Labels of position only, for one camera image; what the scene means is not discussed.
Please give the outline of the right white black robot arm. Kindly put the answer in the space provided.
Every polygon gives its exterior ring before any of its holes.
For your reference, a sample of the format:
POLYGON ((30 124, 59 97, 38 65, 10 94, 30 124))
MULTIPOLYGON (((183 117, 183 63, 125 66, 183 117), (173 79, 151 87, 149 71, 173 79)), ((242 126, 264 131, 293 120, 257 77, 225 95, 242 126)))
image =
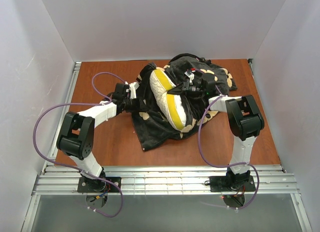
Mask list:
POLYGON ((212 192, 236 191, 246 185, 253 191, 255 184, 250 164, 254 142, 264 129, 265 122, 252 95, 229 97, 224 95, 214 81, 213 74, 202 74, 200 83, 191 79, 168 90, 171 95, 186 95, 190 98, 207 99, 205 112, 218 111, 227 114, 230 130, 234 136, 232 157, 226 165, 224 176, 211 176, 205 182, 212 192))

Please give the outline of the black floral plush pillowcase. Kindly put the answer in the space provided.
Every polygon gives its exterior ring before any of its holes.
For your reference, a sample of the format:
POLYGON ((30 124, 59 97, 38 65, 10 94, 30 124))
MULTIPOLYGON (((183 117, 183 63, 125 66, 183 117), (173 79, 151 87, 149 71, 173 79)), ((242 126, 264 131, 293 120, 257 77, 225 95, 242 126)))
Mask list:
POLYGON ((206 123, 213 119, 217 111, 209 111, 206 115, 204 111, 208 106, 208 101, 202 97, 190 98, 180 95, 182 106, 186 114, 186 126, 182 131, 175 130, 156 103, 156 99, 150 88, 150 75, 155 69, 164 71, 175 86, 187 81, 185 71, 195 68, 195 84, 199 84, 202 74, 213 74, 214 81, 224 95, 229 95, 231 91, 237 90, 236 83, 231 73, 219 65, 216 65, 205 58, 200 58, 192 54, 180 54, 172 58, 167 65, 159 67, 154 63, 147 64, 139 73, 136 81, 139 83, 137 97, 151 107, 149 111, 133 112, 131 114, 133 125, 137 133, 141 147, 149 151, 161 146, 168 139, 182 140, 194 135, 200 123, 206 123))

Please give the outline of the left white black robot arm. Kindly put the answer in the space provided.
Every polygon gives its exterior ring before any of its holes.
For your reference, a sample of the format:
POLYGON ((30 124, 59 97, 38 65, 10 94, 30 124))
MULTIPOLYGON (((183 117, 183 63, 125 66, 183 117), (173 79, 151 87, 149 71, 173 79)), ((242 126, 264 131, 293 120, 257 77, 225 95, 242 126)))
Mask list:
POLYGON ((58 138, 57 149, 70 157, 79 168, 84 182, 95 191, 101 191, 106 183, 104 169, 98 164, 92 150, 95 128, 125 112, 144 112, 147 107, 137 96, 138 82, 117 83, 109 99, 80 112, 65 114, 58 138))

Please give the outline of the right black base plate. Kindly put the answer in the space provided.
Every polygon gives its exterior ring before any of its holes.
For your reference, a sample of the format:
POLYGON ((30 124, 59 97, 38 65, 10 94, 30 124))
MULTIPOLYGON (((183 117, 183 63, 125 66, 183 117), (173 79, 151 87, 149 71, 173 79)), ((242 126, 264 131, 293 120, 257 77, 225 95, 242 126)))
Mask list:
POLYGON ((249 192, 254 192, 256 190, 256 185, 252 176, 250 176, 248 180, 240 182, 231 181, 226 176, 210 176, 204 184, 209 186, 211 192, 236 192, 243 188, 245 191, 249 192))

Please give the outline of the aluminium rail frame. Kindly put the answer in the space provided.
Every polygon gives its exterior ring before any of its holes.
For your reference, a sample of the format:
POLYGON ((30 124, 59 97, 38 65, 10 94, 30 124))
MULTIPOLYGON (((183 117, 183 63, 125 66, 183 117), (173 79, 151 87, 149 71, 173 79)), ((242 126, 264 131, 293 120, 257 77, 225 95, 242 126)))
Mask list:
POLYGON ((233 153, 228 116, 218 112, 186 139, 145 151, 132 117, 120 113, 94 130, 92 153, 116 193, 79 193, 76 163, 57 149, 68 112, 93 107, 121 80, 134 82, 143 61, 83 62, 46 165, 32 192, 25 231, 311 231, 297 181, 286 172, 268 125, 256 138, 250 174, 256 190, 211 192, 233 153))

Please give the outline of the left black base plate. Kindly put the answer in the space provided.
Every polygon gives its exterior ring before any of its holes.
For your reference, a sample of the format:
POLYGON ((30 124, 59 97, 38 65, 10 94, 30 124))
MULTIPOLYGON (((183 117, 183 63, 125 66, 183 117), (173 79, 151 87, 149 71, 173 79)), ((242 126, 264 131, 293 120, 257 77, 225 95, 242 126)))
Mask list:
POLYGON ((116 193, 118 189, 114 185, 110 185, 98 179, 89 179, 82 176, 78 181, 77 192, 79 193, 116 193))

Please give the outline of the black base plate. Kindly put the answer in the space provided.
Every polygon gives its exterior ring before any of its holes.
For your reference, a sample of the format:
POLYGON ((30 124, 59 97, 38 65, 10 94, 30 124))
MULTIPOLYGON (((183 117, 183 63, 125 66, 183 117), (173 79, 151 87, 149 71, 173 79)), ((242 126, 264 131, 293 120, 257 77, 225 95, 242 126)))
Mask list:
POLYGON ((211 192, 236 192, 243 188, 245 191, 249 192, 254 192, 256 190, 256 185, 252 176, 250 176, 248 180, 240 182, 231 181, 226 176, 210 176, 204 184, 209 186, 211 192))
POLYGON ((116 193, 118 189, 114 185, 110 185, 98 179, 89 179, 82 176, 78 181, 77 192, 79 193, 116 193))

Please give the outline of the white pillow with yellow edge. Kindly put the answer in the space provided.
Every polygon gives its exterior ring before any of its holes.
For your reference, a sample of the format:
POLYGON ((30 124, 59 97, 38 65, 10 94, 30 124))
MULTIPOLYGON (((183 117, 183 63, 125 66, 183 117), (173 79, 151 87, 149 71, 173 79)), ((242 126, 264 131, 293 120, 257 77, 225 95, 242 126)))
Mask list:
POLYGON ((164 71, 155 69, 150 74, 149 85, 158 107, 170 125, 175 130, 182 131, 187 124, 187 116, 181 97, 169 94, 169 90, 176 87, 175 84, 164 71))

